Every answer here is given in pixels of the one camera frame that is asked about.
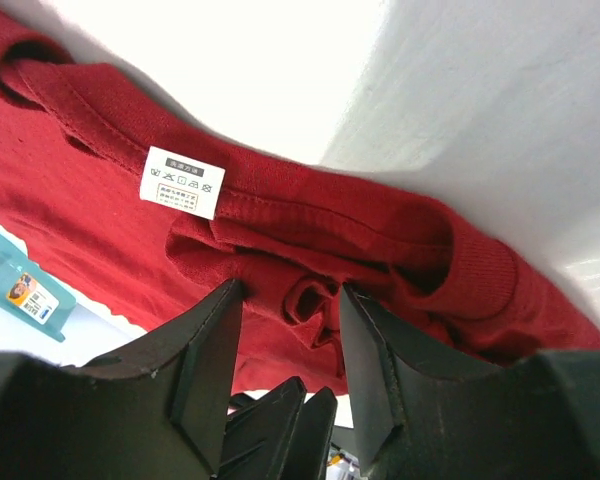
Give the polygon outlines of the red t shirt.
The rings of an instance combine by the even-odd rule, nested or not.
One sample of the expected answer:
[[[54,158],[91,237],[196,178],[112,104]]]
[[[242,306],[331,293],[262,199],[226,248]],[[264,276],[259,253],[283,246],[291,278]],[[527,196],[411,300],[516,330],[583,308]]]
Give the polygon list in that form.
[[[215,138],[1,10],[0,224],[147,330],[239,279],[238,392],[291,376],[346,392],[344,283],[495,364],[600,350],[562,292],[444,204]]]

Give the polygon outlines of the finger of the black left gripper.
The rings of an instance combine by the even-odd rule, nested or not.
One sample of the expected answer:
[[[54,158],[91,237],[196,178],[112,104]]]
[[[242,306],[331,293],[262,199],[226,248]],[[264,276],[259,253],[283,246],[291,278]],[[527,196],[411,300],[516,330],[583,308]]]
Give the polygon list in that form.
[[[306,388],[298,377],[228,416],[219,479],[282,477]]]
[[[291,432],[282,453],[278,479],[325,479],[337,400],[324,387],[308,401],[303,385],[281,385],[275,389],[292,401]]]

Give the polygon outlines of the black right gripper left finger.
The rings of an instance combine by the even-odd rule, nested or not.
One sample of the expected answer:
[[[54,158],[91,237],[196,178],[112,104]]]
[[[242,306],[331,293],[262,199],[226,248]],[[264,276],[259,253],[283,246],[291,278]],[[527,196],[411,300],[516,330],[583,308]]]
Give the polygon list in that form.
[[[0,479],[209,479],[242,317],[235,280],[81,367],[0,352]]]

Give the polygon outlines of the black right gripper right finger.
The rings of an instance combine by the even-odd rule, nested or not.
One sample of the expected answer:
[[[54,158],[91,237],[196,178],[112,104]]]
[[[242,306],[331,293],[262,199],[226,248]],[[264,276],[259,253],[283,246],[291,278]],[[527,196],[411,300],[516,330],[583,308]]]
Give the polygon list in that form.
[[[369,479],[600,479],[600,352],[501,367],[345,286],[341,338]]]

